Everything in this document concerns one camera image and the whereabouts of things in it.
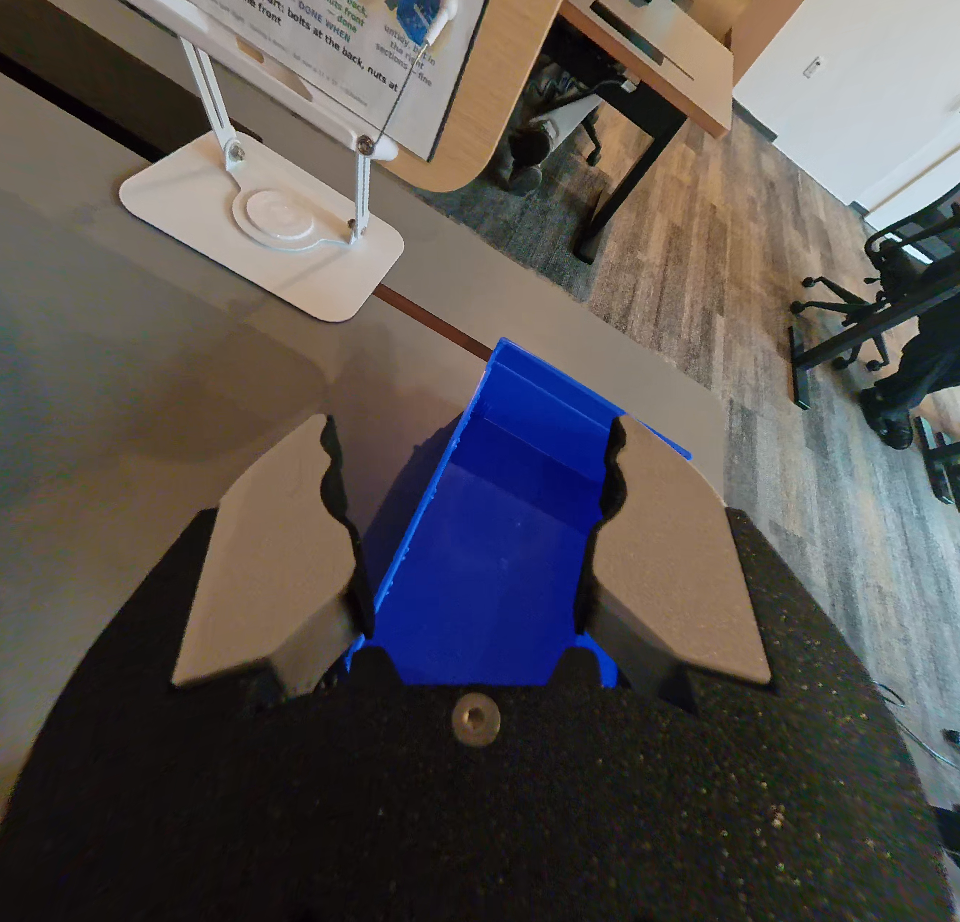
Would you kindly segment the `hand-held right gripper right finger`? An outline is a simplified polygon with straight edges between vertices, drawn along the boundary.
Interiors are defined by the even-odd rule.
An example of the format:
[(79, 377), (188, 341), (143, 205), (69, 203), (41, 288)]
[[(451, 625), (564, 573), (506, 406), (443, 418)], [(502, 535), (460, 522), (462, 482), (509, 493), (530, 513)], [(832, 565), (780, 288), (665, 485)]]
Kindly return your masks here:
[(577, 633), (642, 697), (685, 698), (690, 670), (767, 687), (773, 671), (723, 498), (630, 416), (612, 421), (604, 468)]

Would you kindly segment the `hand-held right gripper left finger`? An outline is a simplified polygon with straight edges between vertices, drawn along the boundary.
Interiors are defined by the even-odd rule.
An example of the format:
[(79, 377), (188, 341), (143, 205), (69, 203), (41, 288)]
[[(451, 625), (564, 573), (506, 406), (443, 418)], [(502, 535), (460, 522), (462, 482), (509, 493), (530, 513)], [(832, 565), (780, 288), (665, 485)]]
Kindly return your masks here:
[(350, 516), (333, 417), (316, 414), (258, 458), (222, 497), (172, 684), (254, 668), (284, 696), (313, 693), (376, 627)]

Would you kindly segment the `blue plastic bin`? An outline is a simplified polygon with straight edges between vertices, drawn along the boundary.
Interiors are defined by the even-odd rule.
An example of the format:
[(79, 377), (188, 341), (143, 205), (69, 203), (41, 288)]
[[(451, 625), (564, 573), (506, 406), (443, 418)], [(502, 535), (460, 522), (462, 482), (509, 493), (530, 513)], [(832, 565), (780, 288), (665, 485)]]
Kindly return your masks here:
[(377, 588), (375, 633), (403, 683), (544, 686), (564, 653), (614, 659), (574, 628), (606, 451), (626, 410), (501, 338)]

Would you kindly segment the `wooden desk black legs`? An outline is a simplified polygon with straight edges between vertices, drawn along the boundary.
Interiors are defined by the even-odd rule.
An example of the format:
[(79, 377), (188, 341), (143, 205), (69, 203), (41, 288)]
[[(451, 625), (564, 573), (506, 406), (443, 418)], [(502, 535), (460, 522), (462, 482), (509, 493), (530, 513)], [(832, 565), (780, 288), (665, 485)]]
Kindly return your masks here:
[(651, 138), (582, 225), (573, 252), (592, 265), (611, 224), (687, 122), (720, 139), (733, 124), (734, 56), (672, 0), (563, 0), (561, 16), (632, 84), (606, 101)]
[[(932, 280), (924, 280), (923, 273), (908, 276), (897, 290), (884, 286), (884, 276), (869, 278), (866, 284), (877, 285), (875, 300), (847, 291), (825, 277), (806, 278), (805, 289), (825, 287), (839, 297), (838, 302), (794, 302), (790, 312), (800, 316), (808, 309), (821, 309), (843, 316), (845, 329), (833, 338), (806, 349), (799, 329), (789, 328), (789, 353), (794, 404), (810, 409), (810, 371), (830, 363), (836, 370), (851, 367), (859, 358), (861, 347), (872, 342), (879, 352), (878, 359), (869, 361), (871, 371), (878, 372), (890, 362), (885, 334), (906, 321), (920, 317), (958, 295), (958, 268), (937, 270)], [(958, 440), (934, 429), (930, 422), (918, 415), (911, 421), (911, 436), (918, 440), (918, 448), (934, 496), (948, 506), (958, 507)]]

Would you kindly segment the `black office chair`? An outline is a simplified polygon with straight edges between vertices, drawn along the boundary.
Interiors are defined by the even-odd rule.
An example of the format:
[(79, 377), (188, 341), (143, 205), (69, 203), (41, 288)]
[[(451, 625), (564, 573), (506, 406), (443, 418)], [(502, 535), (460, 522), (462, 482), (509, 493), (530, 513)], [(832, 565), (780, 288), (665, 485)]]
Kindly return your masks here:
[[(922, 273), (923, 280), (930, 281), (937, 270), (958, 268), (959, 188), (952, 188), (924, 208), (871, 235), (865, 242), (864, 253), (873, 274), (863, 282), (874, 287), (875, 292), (870, 299), (862, 297), (870, 302), (876, 300), (878, 286), (866, 283), (866, 279), (884, 276), (884, 287), (896, 291), (911, 274)], [(817, 287), (831, 292), (822, 285), (813, 289)], [(832, 302), (839, 301), (835, 296)]]

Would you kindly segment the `white document stand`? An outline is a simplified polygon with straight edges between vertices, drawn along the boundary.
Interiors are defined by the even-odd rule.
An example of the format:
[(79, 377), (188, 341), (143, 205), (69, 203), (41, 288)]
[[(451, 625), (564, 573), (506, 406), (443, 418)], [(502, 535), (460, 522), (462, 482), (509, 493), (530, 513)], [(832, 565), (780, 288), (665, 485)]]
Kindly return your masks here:
[[(374, 163), (403, 148), (184, 0), (124, 0), (180, 41), (209, 134), (121, 185), (139, 220), (319, 321), (352, 319), (402, 257), (372, 215)], [(353, 157), (344, 194), (231, 122), (214, 63), (230, 69)]]

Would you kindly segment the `wooden partition panel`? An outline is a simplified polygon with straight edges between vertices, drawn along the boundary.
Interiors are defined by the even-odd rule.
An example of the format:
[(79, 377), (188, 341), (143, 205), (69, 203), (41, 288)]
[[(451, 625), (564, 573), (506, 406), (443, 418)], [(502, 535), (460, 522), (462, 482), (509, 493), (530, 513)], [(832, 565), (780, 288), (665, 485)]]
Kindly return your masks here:
[(380, 168), (413, 188), (457, 191), (492, 160), (564, 0), (487, 0), (437, 148)]

